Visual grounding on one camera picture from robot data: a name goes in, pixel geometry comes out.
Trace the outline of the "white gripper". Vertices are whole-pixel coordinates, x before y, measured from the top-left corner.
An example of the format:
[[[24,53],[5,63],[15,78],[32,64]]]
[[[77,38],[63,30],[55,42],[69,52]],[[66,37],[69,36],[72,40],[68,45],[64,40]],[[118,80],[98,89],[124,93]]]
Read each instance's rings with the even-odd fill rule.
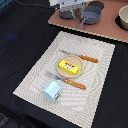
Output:
[[[60,11],[74,10],[82,8],[88,0],[49,0],[50,5],[60,5]]]

